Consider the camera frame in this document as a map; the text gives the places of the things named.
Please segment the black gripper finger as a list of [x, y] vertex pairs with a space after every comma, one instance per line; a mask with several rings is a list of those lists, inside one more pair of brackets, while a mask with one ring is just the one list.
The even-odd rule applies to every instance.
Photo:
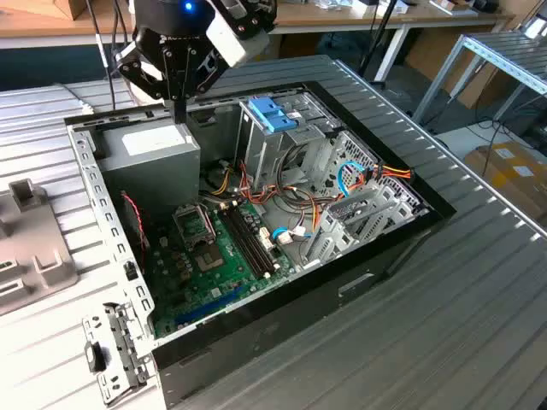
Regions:
[[[163, 100], [175, 124], [180, 123], [180, 82], [178, 74], [172, 70], [168, 57], [169, 49], [159, 52], [159, 67], [146, 57], [138, 44], [132, 41], [127, 47], [116, 55], [116, 67], [124, 79], [138, 88], [147, 97], [154, 100]], [[144, 70], [142, 58], [145, 58], [161, 75], [158, 79], [155, 75]]]
[[181, 77], [180, 124], [186, 121], [187, 101], [208, 91], [226, 70], [226, 61], [212, 44], [202, 42], [188, 47]]

